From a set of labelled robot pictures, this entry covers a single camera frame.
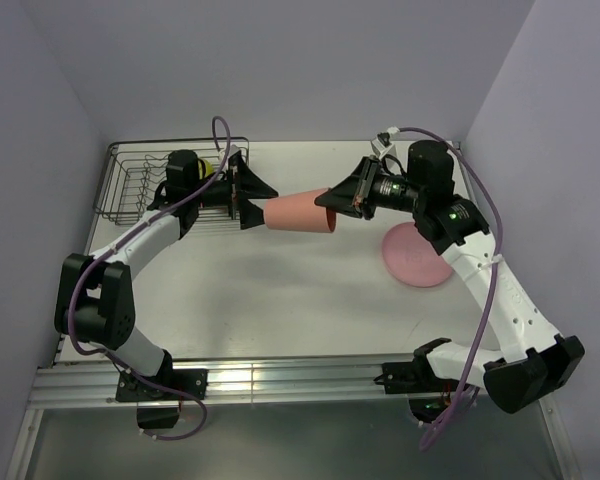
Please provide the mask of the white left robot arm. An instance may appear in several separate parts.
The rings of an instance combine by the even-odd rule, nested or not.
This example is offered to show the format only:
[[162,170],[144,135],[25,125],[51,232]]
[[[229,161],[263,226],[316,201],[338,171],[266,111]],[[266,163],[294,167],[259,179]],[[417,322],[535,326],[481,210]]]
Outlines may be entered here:
[[205,208],[225,208],[243,230],[264,222],[258,200],[277,191],[249,168],[237,147],[213,168],[189,149],[171,152],[152,202],[109,246],[63,262],[55,328],[83,356],[103,354],[139,377],[139,388],[163,399],[175,386],[171,354],[136,325],[135,277],[163,250],[183,239]]

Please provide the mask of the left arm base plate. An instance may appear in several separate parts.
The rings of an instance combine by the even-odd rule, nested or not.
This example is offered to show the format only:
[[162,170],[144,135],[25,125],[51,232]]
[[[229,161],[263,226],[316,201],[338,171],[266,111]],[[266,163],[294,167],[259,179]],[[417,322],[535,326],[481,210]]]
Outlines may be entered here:
[[[141,434],[156,441],[177,441],[199,433],[208,419],[204,404],[208,370],[176,369],[155,378],[122,371],[115,394],[117,403],[136,405],[136,423]],[[198,423],[185,433],[175,433],[187,401],[195,403],[201,413]]]

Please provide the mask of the green bowl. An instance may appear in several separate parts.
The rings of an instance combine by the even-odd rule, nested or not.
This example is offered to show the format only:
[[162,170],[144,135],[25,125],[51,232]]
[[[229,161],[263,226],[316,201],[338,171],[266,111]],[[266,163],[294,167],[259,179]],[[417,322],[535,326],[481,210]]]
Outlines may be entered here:
[[206,159],[198,159],[199,178],[206,179],[212,176],[215,172],[213,165]]

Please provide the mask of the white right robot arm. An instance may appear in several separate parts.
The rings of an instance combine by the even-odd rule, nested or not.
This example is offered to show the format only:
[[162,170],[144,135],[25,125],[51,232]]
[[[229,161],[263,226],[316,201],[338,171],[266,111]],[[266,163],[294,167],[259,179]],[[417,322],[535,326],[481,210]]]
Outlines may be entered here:
[[448,380],[485,390],[501,410],[513,414],[561,388],[585,349],[578,337],[563,336],[537,309],[500,256],[477,206],[456,194],[452,154],[444,141],[417,141],[399,174],[390,173],[383,158],[367,156],[315,203],[365,220],[378,208],[411,214],[418,233],[463,281],[496,336],[495,350],[435,339],[414,351],[404,373],[389,375],[385,388],[433,390]]

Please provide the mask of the pink tumbler cup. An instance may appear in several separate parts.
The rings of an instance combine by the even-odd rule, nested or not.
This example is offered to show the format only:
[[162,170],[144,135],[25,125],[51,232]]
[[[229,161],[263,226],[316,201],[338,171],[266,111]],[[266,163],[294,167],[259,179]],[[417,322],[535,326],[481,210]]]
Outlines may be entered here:
[[269,199],[264,204],[264,223],[270,230],[333,233],[336,213],[317,206],[317,197],[327,189],[317,189]]

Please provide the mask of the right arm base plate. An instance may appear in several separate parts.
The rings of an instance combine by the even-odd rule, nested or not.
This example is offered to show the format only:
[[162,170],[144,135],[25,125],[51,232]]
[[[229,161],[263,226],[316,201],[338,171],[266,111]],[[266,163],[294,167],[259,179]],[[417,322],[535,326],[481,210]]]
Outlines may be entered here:
[[458,380],[436,377],[428,364],[418,361],[386,362],[373,379],[387,395],[454,392]]

